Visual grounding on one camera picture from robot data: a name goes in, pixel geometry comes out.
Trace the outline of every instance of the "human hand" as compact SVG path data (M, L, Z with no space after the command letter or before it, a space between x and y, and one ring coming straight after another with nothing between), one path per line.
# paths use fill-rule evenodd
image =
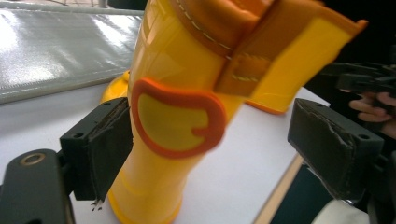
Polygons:
M396 139L396 114L395 108L388 114L387 110L373 106L375 98L384 105L396 107L396 99L389 96L388 92L365 92L361 99L349 103L353 109L359 110L358 118L367 122L385 122L381 132Z

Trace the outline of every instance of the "table surface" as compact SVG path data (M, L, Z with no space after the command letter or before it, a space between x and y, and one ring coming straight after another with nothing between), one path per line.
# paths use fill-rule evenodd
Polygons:
M99 104L106 84L0 105L0 181L6 165L24 152L60 149L59 137ZM325 104L301 89L297 97ZM192 170L174 223L252 223L288 169L296 152L287 141L291 107L276 116L243 105L219 146ZM70 196L77 223L119 223L108 200Z

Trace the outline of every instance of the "finger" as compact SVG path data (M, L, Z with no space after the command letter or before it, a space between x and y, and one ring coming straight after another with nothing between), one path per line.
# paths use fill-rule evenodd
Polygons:
M375 110L371 106L371 104L366 103L366 101L363 99L351 101L349 102L349 106L352 109L356 109L364 113L369 113L369 114L375 113Z
M382 107L374 107L373 108L373 114L383 117L386 116L388 114L388 111Z
M391 115L377 116L368 113L359 113L358 118L367 122L385 122L392 119Z
M387 122L382 129L382 133L396 139L396 119L393 119L391 122Z
M389 92L380 92L376 98L385 105L396 106L396 99L389 96Z

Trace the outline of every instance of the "screw hole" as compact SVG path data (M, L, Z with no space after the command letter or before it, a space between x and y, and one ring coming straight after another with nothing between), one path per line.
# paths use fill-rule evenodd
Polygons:
M44 153L33 153L24 157L21 160L21 165L34 165L44 160L45 157L46 155Z
M75 134L73 134L73 137L80 138L82 135L84 135L84 133L75 133Z

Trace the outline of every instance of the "orange trim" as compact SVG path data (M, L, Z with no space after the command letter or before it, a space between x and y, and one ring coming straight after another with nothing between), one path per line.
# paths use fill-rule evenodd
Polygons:
M204 109L208 115L208 125L203 129L193 129L192 133L203 136L205 141L194 148L183 151L174 151L155 143L145 132L138 111L138 100L141 94L148 94L162 103L190 109ZM134 124L142 140L154 152L173 159L187 158L204 153L221 140L225 126L226 116L221 101L211 92L183 91L167 87L149 78L141 78L136 81L132 89L131 110Z
M274 1L251 34L233 48L231 60L224 64L219 74L215 92L251 97L273 62L314 18L333 22L351 35L356 35L366 25L365 21L354 23L314 1Z
M260 109L260 110L262 110L264 112L267 112L267 113L270 113L270 114L274 114L274 115L283 115L287 111L287 110L286 111L274 110L274 109L272 109L270 107L263 106L261 104L258 104L256 102L253 102L253 101L250 101L250 100L245 101L245 103L247 105L251 105L251 106L256 107L256 108L258 108L258 109Z

